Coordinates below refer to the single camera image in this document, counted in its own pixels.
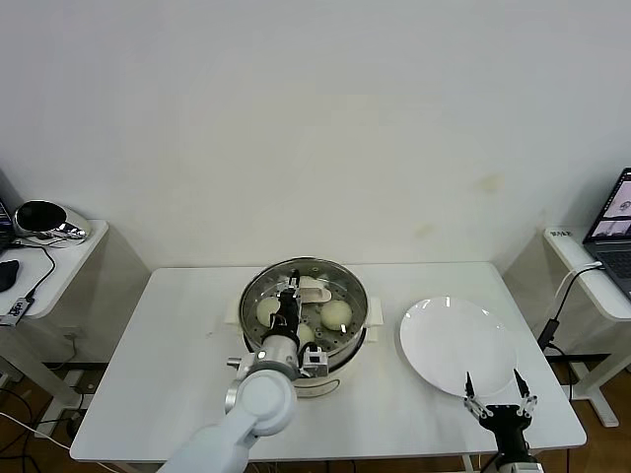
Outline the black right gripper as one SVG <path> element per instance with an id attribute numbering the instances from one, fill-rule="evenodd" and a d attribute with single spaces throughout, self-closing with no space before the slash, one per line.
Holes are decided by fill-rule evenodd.
<path id="1" fill-rule="evenodd" d="M 495 438 L 498 452 L 504 456 L 527 456 L 524 430 L 530 426 L 530 418 L 538 397 L 532 394 L 526 380 L 514 369 L 514 377 L 521 395 L 520 405 L 483 405 L 475 395 L 470 373 L 466 373 L 464 407 L 480 425 Z"/>

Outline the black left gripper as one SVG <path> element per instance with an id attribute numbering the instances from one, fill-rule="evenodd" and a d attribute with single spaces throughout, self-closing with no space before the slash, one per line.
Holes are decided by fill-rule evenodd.
<path id="1" fill-rule="evenodd" d="M 277 295 L 279 309 L 270 315 L 271 326 L 268 335 L 279 335 L 291 340 L 298 340 L 298 326 L 300 323 L 300 303 L 296 298 L 300 292 L 301 274 L 298 269 L 292 271 L 288 289 L 280 291 Z"/>

